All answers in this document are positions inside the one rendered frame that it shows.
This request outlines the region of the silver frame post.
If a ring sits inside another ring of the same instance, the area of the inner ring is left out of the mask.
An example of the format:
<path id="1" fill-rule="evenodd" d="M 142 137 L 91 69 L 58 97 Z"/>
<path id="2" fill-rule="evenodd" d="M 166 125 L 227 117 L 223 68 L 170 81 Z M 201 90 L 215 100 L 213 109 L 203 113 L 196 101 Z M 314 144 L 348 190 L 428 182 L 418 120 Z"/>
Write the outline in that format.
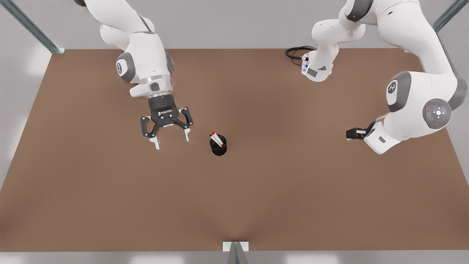
<path id="1" fill-rule="evenodd" d="M 439 32 L 468 3 L 469 0 L 454 0 L 454 2 L 451 3 L 451 5 L 433 23 L 432 28 L 435 30 L 435 32 Z"/>
<path id="2" fill-rule="evenodd" d="M 226 264 L 248 264 L 245 255 L 249 251 L 248 242 L 223 242 L 223 251 L 228 252 Z"/>
<path id="3" fill-rule="evenodd" d="M 59 48 L 52 40 L 45 35 L 37 25 L 16 5 L 13 0 L 0 0 L 5 10 L 7 10 L 25 29 L 28 30 L 51 54 L 60 55 L 65 53 L 65 48 Z"/>

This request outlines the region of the black pen holder cup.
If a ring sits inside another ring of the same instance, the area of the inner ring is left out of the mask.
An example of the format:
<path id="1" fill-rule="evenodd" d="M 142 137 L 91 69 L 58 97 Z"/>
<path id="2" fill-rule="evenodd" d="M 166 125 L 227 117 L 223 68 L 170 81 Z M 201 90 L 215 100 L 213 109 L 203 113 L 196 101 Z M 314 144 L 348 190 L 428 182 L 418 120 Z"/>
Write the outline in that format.
<path id="1" fill-rule="evenodd" d="M 221 139 L 221 141 L 223 142 L 224 144 L 224 147 L 221 147 L 220 145 L 218 145 L 218 143 L 216 143 L 214 140 L 213 140 L 213 137 L 211 137 L 210 139 L 210 147 L 211 147 L 211 150 L 213 152 L 213 154 L 217 155 L 217 156 L 222 156 L 223 154 L 225 154 L 227 152 L 227 140 L 226 138 L 221 135 L 221 134 L 218 134 L 218 137 Z"/>

